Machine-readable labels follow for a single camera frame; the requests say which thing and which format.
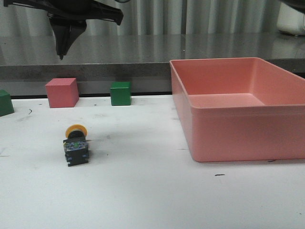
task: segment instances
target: white container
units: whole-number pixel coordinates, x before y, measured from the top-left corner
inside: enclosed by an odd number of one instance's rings
[[[284,3],[281,3],[276,25],[279,31],[305,35],[305,15]]]

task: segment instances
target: pink container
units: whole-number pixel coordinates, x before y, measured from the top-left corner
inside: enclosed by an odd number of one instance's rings
[[[305,158],[305,79],[259,58],[170,64],[194,160]]]

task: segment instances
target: stain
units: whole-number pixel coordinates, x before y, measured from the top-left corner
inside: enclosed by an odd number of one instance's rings
[[[6,147],[5,148],[0,148],[0,157],[5,157],[5,156],[10,156],[10,155],[1,155],[3,152],[4,152],[4,150],[6,149]]]
[[[29,118],[31,118],[31,116],[26,116],[26,117],[17,119],[17,122],[22,122],[22,121],[28,120]]]
[[[0,148],[0,155],[4,152],[6,148]]]
[[[103,118],[103,117],[108,117],[108,115],[106,115],[106,114],[95,114],[94,117],[95,118]]]

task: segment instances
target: red cube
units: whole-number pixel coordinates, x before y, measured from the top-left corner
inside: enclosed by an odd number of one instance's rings
[[[79,100],[76,78],[55,78],[46,84],[50,108],[74,107]]]

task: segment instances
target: white tabletop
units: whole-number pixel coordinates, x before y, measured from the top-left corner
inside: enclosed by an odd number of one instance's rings
[[[195,162],[170,95],[13,105],[0,117],[1,229],[305,228],[305,160]],[[91,157],[68,167],[72,124]]]

